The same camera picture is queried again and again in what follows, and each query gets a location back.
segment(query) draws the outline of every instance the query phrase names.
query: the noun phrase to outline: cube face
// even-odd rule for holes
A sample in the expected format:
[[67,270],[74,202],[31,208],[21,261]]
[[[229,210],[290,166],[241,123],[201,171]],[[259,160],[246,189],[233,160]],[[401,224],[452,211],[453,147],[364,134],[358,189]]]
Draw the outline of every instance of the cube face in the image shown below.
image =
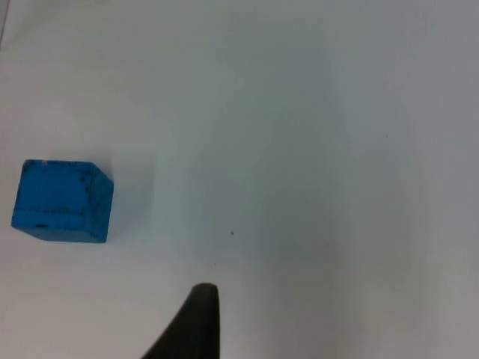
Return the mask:
[[104,242],[113,182],[93,163],[27,160],[12,227],[55,242]]

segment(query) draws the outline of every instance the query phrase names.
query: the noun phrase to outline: blue cube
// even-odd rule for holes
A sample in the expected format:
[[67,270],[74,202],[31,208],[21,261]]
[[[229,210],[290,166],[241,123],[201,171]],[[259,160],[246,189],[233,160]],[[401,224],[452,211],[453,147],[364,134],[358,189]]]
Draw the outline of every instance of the blue cube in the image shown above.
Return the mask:
[[12,227],[55,242],[104,243],[113,182],[91,162],[23,164]]

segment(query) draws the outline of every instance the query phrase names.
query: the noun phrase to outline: white table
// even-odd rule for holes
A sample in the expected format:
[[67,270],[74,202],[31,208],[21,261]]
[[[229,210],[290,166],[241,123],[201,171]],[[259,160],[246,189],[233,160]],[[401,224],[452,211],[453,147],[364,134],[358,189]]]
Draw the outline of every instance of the white table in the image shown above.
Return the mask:
[[[223,358],[474,358],[478,15],[12,0],[0,358],[139,358],[201,281],[220,288]],[[29,158],[113,177],[107,244],[10,228]]]

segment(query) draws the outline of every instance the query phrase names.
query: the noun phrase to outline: blue wooden block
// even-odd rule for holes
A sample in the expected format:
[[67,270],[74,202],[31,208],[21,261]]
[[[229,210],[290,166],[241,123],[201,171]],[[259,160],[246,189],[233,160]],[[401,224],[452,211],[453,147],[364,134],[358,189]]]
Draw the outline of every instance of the blue wooden block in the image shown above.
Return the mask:
[[12,227],[46,241],[103,243],[112,199],[113,182],[93,163],[28,159]]

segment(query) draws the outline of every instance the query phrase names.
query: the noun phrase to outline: black object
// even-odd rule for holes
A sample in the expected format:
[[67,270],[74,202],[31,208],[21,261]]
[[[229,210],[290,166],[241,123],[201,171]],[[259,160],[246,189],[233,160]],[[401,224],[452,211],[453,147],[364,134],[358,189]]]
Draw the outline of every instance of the black object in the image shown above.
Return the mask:
[[143,359],[219,359],[218,287],[209,283],[194,286]]

